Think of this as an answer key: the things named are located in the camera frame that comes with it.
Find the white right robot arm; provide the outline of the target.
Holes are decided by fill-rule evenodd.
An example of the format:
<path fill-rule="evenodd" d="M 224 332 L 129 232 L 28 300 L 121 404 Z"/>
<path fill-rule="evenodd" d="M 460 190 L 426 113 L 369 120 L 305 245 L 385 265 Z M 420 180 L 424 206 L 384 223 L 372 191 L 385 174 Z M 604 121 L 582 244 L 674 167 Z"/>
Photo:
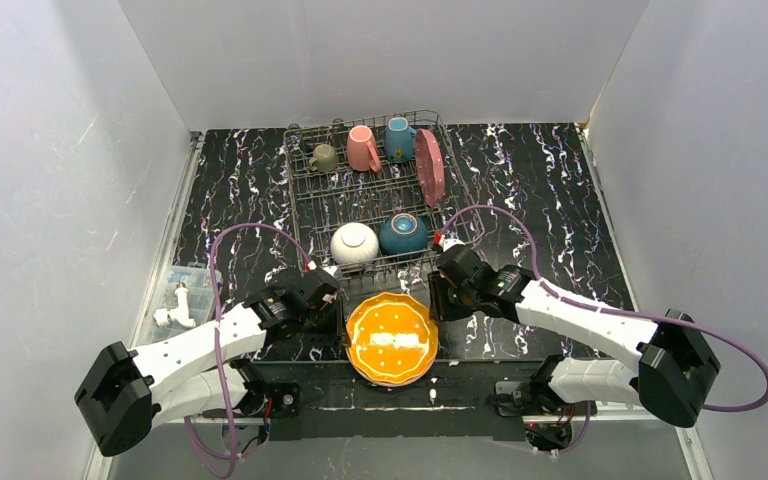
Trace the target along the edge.
<path fill-rule="evenodd" d="M 603 353 L 590 360 L 547 358 L 529 381 L 531 397 L 554 404 L 637 405 L 676 427 L 696 424 L 721 365 L 693 322 L 680 316 L 652 321 L 614 310 L 517 265 L 495 270 L 458 241 L 438 250 L 429 275 L 434 321 L 481 312 Z"/>

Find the blue ceramic mug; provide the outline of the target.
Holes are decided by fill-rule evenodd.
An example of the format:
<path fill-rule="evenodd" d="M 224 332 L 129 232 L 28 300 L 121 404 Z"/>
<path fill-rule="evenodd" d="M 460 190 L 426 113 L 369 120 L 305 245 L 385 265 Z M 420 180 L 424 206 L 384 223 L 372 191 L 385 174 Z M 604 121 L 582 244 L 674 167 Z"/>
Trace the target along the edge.
<path fill-rule="evenodd" d="M 393 163 L 405 163 L 415 158 L 415 135 L 405 117 L 396 116 L 385 128 L 383 147 L 387 159 Z"/>

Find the pink polka dot plate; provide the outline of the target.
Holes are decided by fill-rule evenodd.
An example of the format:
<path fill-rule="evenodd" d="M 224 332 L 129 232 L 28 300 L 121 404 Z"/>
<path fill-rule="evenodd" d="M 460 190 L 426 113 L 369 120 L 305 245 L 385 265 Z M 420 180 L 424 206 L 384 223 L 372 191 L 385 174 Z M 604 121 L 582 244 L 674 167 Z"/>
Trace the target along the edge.
<path fill-rule="evenodd" d="M 434 207 L 445 195 L 444 162 L 439 142 L 430 130 L 418 129 L 414 149 L 425 202 L 429 207 Z"/>

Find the white ceramic bowl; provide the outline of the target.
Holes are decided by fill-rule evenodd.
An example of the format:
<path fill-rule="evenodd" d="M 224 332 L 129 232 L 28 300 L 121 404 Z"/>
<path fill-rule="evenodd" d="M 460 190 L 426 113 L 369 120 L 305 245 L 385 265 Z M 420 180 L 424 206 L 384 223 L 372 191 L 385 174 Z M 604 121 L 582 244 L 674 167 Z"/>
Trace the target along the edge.
<path fill-rule="evenodd" d="M 339 265 L 374 260 L 380 253 L 378 236 L 366 224 L 346 223 L 334 232 L 330 253 Z"/>

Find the brown beige bowl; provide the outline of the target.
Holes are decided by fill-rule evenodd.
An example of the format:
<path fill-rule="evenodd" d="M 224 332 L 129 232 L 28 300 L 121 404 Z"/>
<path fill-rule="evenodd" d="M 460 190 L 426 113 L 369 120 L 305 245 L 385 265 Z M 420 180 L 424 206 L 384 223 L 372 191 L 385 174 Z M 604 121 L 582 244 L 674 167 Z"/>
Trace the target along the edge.
<path fill-rule="evenodd" d="M 428 244 L 425 222 L 410 213 L 389 217 L 378 232 L 380 251 L 385 256 L 413 257 L 424 251 Z"/>

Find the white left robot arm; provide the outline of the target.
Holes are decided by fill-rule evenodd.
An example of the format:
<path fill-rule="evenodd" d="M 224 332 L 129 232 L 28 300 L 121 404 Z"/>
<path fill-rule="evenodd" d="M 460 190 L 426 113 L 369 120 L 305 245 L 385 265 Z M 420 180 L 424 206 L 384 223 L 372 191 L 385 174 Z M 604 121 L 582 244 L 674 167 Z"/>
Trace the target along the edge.
<path fill-rule="evenodd" d="M 171 338 L 104 347 L 74 395 L 100 453 L 122 454 L 172 420 L 265 398 L 267 391 L 230 361 L 334 319 L 340 278 L 336 266 L 316 268 Z"/>

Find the beige ceramic mug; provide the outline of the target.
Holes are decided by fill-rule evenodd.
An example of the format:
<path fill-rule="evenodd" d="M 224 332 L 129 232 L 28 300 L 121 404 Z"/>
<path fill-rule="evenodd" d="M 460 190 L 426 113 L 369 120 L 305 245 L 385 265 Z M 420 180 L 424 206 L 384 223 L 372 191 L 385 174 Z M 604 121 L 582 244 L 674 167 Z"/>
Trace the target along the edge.
<path fill-rule="evenodd" d="M 331 172 L 339 164 L 336 149 L 329 144 L 317 144 L 308 160 L 308 169 L 312 172 Z"/>

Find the pink ceramic mug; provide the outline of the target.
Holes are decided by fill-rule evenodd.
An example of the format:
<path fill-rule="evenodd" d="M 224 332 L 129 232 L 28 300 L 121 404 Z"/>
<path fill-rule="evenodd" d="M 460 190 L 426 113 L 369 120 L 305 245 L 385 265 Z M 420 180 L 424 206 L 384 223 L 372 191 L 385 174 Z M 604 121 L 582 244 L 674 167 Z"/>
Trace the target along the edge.
<path fill-rule="evenodd" d="M 350 167 L 356 171 L 381 171 L 376 138 L 373 131 L 365 125 L 357 125 L 350 129 L 346 156 Z"/>

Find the metal wire dish rack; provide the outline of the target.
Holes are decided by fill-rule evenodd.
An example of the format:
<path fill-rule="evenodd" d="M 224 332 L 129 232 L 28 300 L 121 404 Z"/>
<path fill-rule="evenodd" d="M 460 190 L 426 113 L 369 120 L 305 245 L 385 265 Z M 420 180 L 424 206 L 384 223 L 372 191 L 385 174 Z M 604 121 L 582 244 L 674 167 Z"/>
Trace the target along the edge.
<path fill-rule="evenodd" d="M 478 212 L 463 213 L 475 202 L 456 160 L 448 127 L 442 116 L 428 109 L 402 112 L 410 126 L 428 129 L 439 142 L 445 171 L 445 195 L 429 207 L 422 193 L 413 163 L 383 161 L 380 172 L 359 172 L 346 159 L 348 134 L 352 127 L 369 127 L 381 141 L 389 116 L 378 115 L 356 120 L 336 118 L 330 123 L 300 126 L 292 123 L 283 139 L 292 226 L 295 237 L 307 248 L 310 258 L 320 265 L 331 262 L 330 241 L 334 232 L 350 222 L 378 230 L 384 221 L 398 213 L 421 218 L 434 236 L 458 238 L 475 245 L 485 232 Z M 312 172 L 308 160 L 317 144 L 329 144 L 338 154 L 339 164 L 331 172 Z"/>

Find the yellow plate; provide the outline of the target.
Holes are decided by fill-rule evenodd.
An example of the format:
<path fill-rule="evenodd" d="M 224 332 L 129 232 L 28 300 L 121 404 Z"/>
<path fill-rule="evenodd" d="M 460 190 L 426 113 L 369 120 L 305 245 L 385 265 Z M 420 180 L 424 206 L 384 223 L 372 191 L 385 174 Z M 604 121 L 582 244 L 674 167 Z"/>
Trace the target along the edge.
<path fill-rule="evenodd" d="M 347 332 L 353 368 L 361 363 L 372 368 L 412 365 L 437 357 L 438 327 L 429 308 L 408 294 L 381 293 L 364 300 L 349 315 Z"/>

